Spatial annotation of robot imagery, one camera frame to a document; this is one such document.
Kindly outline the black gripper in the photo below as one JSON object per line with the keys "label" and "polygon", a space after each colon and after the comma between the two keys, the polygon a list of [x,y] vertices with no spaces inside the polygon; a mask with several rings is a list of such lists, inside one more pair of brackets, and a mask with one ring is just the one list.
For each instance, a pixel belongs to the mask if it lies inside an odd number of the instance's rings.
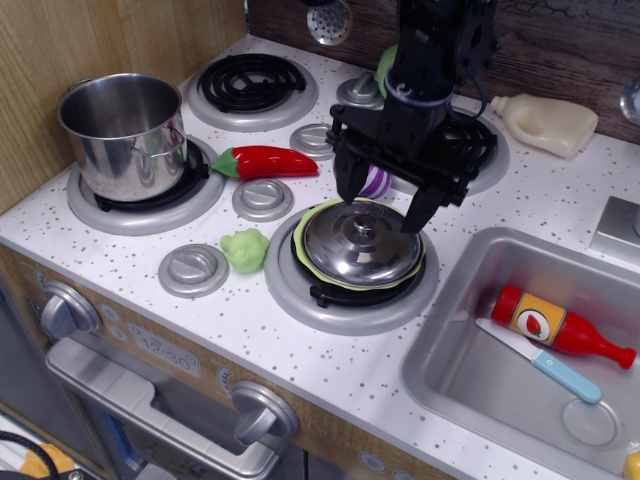
{"label": "black gripper", "polygon": [[351,204],[362,190],[370,163],[416,188],[401,226],[419,233],[441,206],[459,206],[473,180],[456,179],[432,168],[428,145],[448,112],[449,101],[420,108],[391,98],[380,110],[335,104],[328,142],[335,152],[337,193]]}

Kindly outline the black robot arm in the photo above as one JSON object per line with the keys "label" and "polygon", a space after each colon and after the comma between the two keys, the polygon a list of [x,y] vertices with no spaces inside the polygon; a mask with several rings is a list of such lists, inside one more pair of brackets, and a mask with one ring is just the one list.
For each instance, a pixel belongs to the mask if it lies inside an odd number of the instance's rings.
{"label": "black robot arm", "polygon": [[451,105],[456,87],[477,82],[499,43],[494,1],[401,1],[399,42],[384,75],[380,110],[334,105],[327,135],[339,197],[351,203],[370,166],[416,186],[401,230],[417,233],[439,207],[460,205],[492,158],[497,138],[478,115]]}

